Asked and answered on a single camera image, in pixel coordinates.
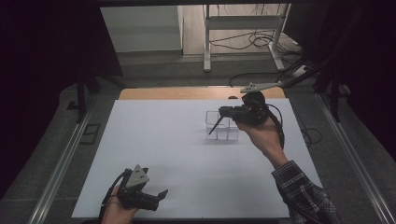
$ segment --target white tabletop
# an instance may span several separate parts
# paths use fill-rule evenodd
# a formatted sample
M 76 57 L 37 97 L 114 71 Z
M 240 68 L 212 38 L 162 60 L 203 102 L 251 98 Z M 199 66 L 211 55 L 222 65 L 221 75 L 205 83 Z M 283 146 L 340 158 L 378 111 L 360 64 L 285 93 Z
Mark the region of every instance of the white tabletop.
M 267 99 L 283 116 L 285 153 L 321 186 L 288 99 Z M 98 217 L 116 177 L 148 167 L 143 192 L 169 189 L 158 210 L 143 218 L 288 217 L 271 163 L 239 132 L 238 140 L 206 139 L 205 113 L 241 100 L 116 101 L 72 217 Z

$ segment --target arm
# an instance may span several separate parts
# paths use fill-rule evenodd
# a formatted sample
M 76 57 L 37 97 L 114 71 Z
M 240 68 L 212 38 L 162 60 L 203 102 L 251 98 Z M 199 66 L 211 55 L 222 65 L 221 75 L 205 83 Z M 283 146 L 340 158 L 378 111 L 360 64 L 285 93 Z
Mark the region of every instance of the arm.
M 119 186 L 116 186 L 111 195 L 117 195 L 118 190 Z M 108 199 L 102 224 L 132 224 L 132 218 L 137 211 L 137 208 L 123 208 L 119 198 L 117 196 L 112 196 Z
M 307 223 L 308 218 L 296 211 L 313 217 L 319 223 L 341 223 L 329 195 L 315 186 L 294 161 L 289 161 L 280 146 L 276 126 L 271 119 L 258 126 L 236 123 L 245 131 L 253 145 L 272 163 L 273 177 L 279 193 L 287 204 L 293 223 Z

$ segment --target hand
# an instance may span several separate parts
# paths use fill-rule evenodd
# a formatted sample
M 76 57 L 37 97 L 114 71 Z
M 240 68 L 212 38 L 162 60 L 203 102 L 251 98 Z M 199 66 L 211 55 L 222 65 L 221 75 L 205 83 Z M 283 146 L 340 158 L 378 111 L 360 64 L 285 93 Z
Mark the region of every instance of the hand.
M 236 125 L 239 130 L 247 133 L 253 145 L 268 158 L 274 168 L 278 168 L 289 161 L 280 146 L 279 135 L 271 118 L 256 126 L 249 126 L 240 122 L 236 122 Z
M 117 195 L 119 187 L 120 186 L 116 186 L 113 192 L 111 192 L 111 195 Z M 119 198 L 117 196 L 112 196 L 108 199 L 102 224 L 130 224 L 134 214 L 136 214 L 138 210 L 138 208 L 123 208 Z

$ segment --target plaid shirt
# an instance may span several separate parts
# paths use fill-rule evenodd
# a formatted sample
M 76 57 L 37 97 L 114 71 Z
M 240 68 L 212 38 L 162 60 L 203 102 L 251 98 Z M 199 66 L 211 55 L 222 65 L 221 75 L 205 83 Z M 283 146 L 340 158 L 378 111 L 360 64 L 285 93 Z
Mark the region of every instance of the plaid shirt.
M 304 211 L 319 223 L 342 223 L 328 193 L 314 185 L 294 161 L 276 169 L 272 175 L 283 201 L 288 205 L 293 223 L 317 223 L 295 210 Z

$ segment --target person's left hand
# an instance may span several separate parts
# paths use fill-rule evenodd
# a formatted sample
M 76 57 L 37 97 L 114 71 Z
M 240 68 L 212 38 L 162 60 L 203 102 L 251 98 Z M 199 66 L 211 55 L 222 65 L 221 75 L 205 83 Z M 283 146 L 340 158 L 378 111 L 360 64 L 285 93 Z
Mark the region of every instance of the person's left hand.
M 120 186 L 116 186 L 113 192 L 111 192 L 111 195 L 117 195 L 119 187 Z M 136 214 L 138 210 L 138 208 L 123 208 L 119 198 L 117 196 L 112 196 L 108 199 L 102 224 L 130 224 L 134 214 Z

